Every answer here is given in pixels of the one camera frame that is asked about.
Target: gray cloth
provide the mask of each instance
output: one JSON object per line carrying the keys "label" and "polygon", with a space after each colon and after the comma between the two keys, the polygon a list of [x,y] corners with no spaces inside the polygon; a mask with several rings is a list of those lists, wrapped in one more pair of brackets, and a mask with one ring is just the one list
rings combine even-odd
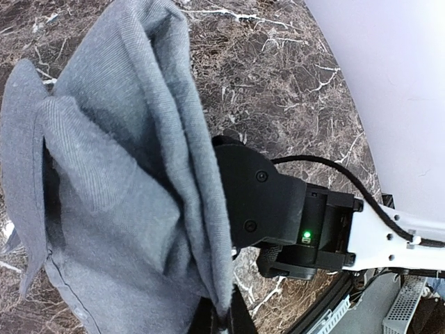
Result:
{"label": "gray cloth", "polygon": [[26,289],[44,264],[89,333],[186,333],[232,293],[225,198],[168,0],[116,0],[52,94],[20,61],[1,111],[8,214]]}

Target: folded fabric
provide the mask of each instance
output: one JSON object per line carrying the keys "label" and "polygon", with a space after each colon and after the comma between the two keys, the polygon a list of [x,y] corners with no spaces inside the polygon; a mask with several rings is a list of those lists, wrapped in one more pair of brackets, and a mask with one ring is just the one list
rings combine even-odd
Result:
{"label": "folded fabric", "polygon": [[89,333],[186,333],[201,296],[225,316],[229,221],[173,3],[115,0],[52,94],[19,62],[1,119],[23,293],[44,264]]}

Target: white wall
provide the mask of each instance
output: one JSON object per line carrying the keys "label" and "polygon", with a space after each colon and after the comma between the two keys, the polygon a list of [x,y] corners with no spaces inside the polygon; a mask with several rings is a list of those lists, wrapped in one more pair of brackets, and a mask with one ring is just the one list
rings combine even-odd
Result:
{"label": "white wall", "polygon": [[445,222],[445,1],[306,0],[346,78],[382,190]]}

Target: black screw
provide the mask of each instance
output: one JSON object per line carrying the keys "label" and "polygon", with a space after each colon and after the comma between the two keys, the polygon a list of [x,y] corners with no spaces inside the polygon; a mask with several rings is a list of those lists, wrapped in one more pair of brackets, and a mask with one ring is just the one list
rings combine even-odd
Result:
{"label": "black screw", "polygon": [[257,230],[257,222],[256,221],[246,221],[244,223],[244,230],[252,233]]}
{"label": "black screw", "polygon": [[257,180],[258,182],[265,182],[267,181],[269,175],[264,170],[261,170],[257,173]]}

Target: dark marble tabletop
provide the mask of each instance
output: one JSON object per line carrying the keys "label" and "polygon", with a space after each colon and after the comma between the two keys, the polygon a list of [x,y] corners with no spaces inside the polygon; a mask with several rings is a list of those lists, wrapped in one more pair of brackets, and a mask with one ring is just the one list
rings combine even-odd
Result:
{"label": "dark marble tabletop", "polygon": [[[178,0],[191,27],[193,74],[213,135],[239,138],[267,157],[316,154],[347,166],[376,198],[380,185],[341,69],[301,0]],[[57,78],[108,3],[0,0],[0,97],[13,65],[30,58]],[[355,191],[324,166],[292,163],[283,173]],[[3,224],[7,218],[3,214]],[[0,333],[84,333],[42,272],[18,299],[24,251],[0,257]],[[261,278],[255,250],[236,261],[238,283],[260,333],[280,333],[329,285]]]}

